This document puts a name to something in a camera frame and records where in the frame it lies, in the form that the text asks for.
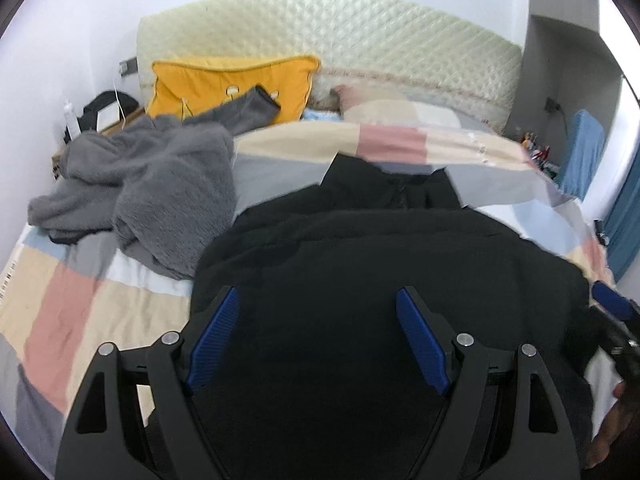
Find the person's right hand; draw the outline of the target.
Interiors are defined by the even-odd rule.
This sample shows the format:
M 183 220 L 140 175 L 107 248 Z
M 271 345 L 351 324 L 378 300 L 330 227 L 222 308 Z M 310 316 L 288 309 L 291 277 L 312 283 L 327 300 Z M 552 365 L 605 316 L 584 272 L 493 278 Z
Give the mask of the person's right hand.
M 587 453 L 587 467 L 602 463 L 610 452 L 612 443 L 628 428 L 634 417 L 626 405 L 626 382 L 619 382 L 613 390 L 616 403 L 608 411 L 597 435 L 591 441 Z

